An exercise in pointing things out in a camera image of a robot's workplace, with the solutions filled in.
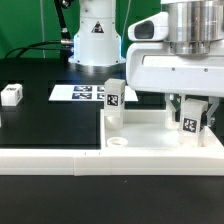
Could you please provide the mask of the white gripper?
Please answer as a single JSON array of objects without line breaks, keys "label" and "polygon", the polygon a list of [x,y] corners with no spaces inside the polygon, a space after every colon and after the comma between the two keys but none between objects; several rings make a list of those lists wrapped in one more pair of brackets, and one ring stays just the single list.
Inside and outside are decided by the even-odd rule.
[{"label": "white gripper", "polygon": [[212,42],[205,55],[174,55],[165,42],[132,44],[126,56],[126,79],[137,91],[165,94],[166,112],[180,121],[178,94],[209,96],[206,125],[215,123],[215,112],[224,97],[224,40]]}]

